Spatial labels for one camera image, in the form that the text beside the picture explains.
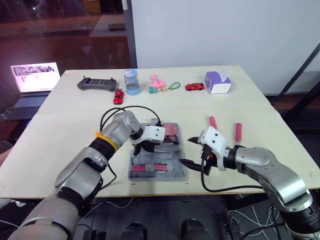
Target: white wall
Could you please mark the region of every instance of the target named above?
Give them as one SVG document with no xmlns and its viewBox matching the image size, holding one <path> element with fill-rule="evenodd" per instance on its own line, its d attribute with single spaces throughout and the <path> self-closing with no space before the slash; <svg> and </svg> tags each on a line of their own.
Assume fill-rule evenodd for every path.
<svg viewBox="0 0 320 240">
<path fill-rule="evenodd" d="M 131 0 L 139 68 L 241 65 L 279 93 L 320 42 L 319 0 Z M 317 56 L 290 90 L 317 81 Z"/>
</svg>

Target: gray tool case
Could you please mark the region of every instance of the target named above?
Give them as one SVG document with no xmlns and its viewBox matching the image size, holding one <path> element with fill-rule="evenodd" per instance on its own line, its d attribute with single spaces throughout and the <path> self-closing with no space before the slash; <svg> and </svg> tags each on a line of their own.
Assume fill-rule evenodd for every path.
<svg viewBox="0 0 320 240">
<path fill-rule="evenodd" d="M 182 148 L 181 129 L 177 123 L 163 123 L 163 125 L 176 125 L 178 133 L 176 136 L 169 136 L 173 142 L 160 143 L 155 149 L 163 152 L 147 152 L 143 148 L 140 154 L 134 156 L 134 150 L 130 152 L 130 163 L 128 178 L 131 181 L 184 181 L 187 179 L 187 168 L 179 162 L 185 158 Z M 142 126 L 155 125 L 154 123 L 142 123 Z M 166 165 L 167 170 L 155 170 L 154 165 Z M 133 166 L 144 166 L 145 171 L 132 171 Z"/>
</svg>

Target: robotic arm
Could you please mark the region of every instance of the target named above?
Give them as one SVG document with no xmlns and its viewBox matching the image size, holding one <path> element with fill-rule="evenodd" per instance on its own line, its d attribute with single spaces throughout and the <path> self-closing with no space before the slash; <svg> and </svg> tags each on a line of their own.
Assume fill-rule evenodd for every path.
<svg viewBox="0 0 320 240">
<path fill-rule="evenodd" d="M 280 211 L 288 232 L 297 240 L 320 240 L 320 210 L 304 181 L 290 168 L 282 165 L 275 155 L 262 147 L 227 147 L 226 138 L 214 127 L 204 130 L 190 142 L 203 148 L 202 164 L 181 159 L 188 168 L 209 175 L 211 167 L 219 170 L 237 169 L 260 183 L 274 206 Z"/>
<path fill-rule="evenodd" d="M 41 201 L 10 236 L 10 240 L 71 240 L 79 220 L 79 208 L 97 195 L 101 172 L 114 153 L 129 139 L 135 154 L 148 152 L 165 138 L 161 126 L 141 127 L 131 111 L 114 115 L 112 122 L 85 147 L 57 177 L 52 195 Z"/>
</svg>

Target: white table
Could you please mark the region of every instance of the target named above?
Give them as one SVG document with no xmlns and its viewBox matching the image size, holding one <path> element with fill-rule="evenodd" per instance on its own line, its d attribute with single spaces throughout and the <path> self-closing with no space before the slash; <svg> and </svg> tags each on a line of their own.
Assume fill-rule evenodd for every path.
<svg viewBox="0 0 320 240">
<path fill-rule="evenodd" d="M 271 150 L 282 164 L 297 172 L 309 188 L 320 188 L 319 168 L 242 68 L 232 67 L 234 72 L 230 80 L 233 85 L 228 94 L 210 95 L 207 90 L 187 92 L 183 89 L 186 83 L 200 81 L 192 79 L 204 76 L 207 71 L 222 68 L 230 66 L 139 69 L 139 81 L 145 86 L 144 91 L 149 81 L 147 76 L 152 73 L 159 74 L 168 84 L 180 81 L 182 87 L 153 95 L 147 92 L 137 96 L 126 94 L 123 106 L 148 106 L 157 112 L 163 122 L 178 123 L 185 156 L 197 163 L 200 163 L 201 146 L 187 142 L 187 139 L 199 136 L 201 130 L 208 126 L 209 116 L 215 116 L 218 130 L 227 138 L 230 146 L 235 144 L 235 123 L 241 122 L 244 146 Z M 103 90 L 80 91 L 76 87 L 78 81 L 82 75 L 122 80 L 122 73 L 122 69 L 70 70 L 61 77 L 0 168 L 0 198 L 44 198 L 52 192 L 57 175 L 83 147 L 91 143 L 95 131 L 99 129 L 101 115 L 114 107 L 112 93 Z M 184 74 L 188 76 L 187 79 L 179 78 Z M 144 109 L 133 108 L 132 111 L 141 123 L 149 122 L 154 117 Z M 186 181 L 129 181 L 131 149 L 127 142 L 113 156 L 110 163 L 118 178 L 98 197 L 209 194 L 201 186 L 200 173 L 192 170 L 188 171 Z M 108 182 L 112 174 L 106 170 L 102 177 Z M 205 181 L 212 189 L 258 184 L 236 170 L 222 172 L 217 168 L 212 168 Z M 260 189 L 248 188 L 226 193 L 261 192 Z"/>
</svg>

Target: yellow band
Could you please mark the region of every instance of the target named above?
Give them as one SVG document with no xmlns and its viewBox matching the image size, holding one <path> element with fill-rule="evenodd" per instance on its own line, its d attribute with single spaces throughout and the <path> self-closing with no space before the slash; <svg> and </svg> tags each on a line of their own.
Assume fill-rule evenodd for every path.
<svg viewBox="0 0 320 240">
<path fill-rule="evenodd" d="M 103 139 L 106 142 L 110 143 L 110 145 L 114 148 L 114 150 L 118 151 L 119 148 L 118 148 L 117 144 L 115 144 L 115 142 L 112 141 L 109 137 L 102 135 L 101 132 L 98 132 L 98 131 L 95 132 L 95 136 L 97 138 Z"/>
</svg>

